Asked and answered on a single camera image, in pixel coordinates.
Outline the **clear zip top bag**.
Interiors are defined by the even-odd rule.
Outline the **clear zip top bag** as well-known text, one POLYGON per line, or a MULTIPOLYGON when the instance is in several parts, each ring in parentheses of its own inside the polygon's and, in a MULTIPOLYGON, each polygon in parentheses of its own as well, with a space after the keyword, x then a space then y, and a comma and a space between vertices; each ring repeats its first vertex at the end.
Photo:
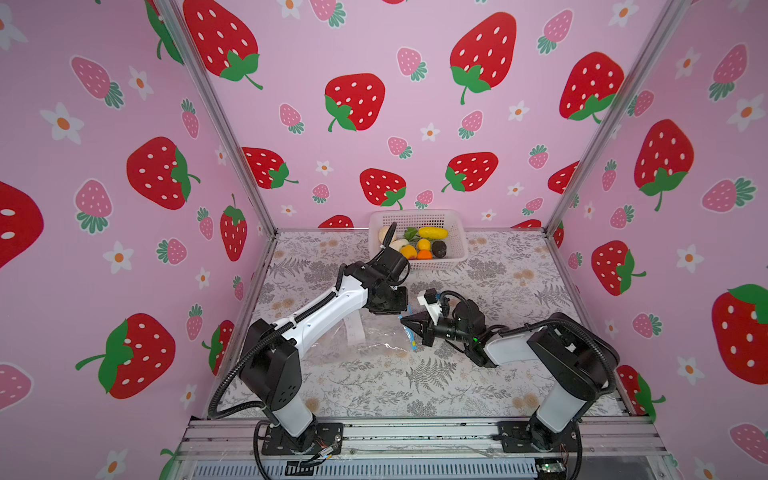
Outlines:
POLYGON ((414 345, 398 314, 373 315, 362 309, 342 319, 315 341, 302 357, 302 365, 372 361, 386 355, 411 353, 417 349, 414 345))

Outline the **white plastic basket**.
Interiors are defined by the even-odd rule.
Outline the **white plastic basket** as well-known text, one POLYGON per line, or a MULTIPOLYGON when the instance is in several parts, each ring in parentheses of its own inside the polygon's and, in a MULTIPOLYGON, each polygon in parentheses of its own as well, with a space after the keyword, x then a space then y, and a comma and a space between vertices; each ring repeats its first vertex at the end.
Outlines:
POLYGON ((413 270, 450 270, 468 259, 468 240, 453 210, 403 210, 373 213, 369 219, 369 251, 389 246, 409 260, 413 270))

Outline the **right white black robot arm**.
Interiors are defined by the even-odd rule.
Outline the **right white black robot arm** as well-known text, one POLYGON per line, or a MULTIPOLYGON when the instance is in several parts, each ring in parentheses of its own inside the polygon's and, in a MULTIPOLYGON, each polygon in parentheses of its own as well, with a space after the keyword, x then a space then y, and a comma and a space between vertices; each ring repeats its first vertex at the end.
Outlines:
POLYGON ((614 371, 620 356, 608 343, 562 312, 509 329, 486 324, 472 300, 452 292, 428 291, 419 297, 422 312, 402 316, 425 347, 443 340, 482 368, 538 360, 554 378, 554 386, 513 436, 534 451, 549 452, 568 439, 579 440, 575 423, 601 397, 616 390, 614 371))

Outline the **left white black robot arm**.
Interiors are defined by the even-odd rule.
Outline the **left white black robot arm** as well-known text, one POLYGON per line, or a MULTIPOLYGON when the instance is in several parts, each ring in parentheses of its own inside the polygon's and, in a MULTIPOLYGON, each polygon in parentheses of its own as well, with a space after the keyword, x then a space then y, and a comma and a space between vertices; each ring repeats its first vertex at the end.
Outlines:
POLYGON ((335 283, 293 314, 273 323, 252 323, 239 360, 213 393, 207 417, 219 420, 259 409, 296 441, 314 436, 316 417, 299 396, 302 358, 352 314, 404 312, 408 293, 403 283, 409 272, 409 261, 385 246, 367 262, 340 265, 335 283))

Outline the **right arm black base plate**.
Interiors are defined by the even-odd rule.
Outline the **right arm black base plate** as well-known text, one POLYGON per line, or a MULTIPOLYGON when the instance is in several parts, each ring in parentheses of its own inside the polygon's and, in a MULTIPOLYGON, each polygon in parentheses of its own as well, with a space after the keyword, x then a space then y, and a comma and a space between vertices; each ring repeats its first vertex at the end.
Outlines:
POLYGON ((497 428, 493 439, 501 443, 505 453, 576 453, 580 445, 580 435, 572 425, 559 433, 552 433, 540 424, 531 426, 527 421, 502 421, 497 428))

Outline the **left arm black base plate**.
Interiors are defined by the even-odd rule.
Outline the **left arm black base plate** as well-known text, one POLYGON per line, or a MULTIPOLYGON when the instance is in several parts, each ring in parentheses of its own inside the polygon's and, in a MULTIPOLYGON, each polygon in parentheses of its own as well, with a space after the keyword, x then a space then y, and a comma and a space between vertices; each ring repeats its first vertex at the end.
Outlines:
POLYGON ((335 455, 341 452, 344 424, 313 422, 298 437, 291 436, 282 426, 267 428, 260 453, 266 456, 335 455))

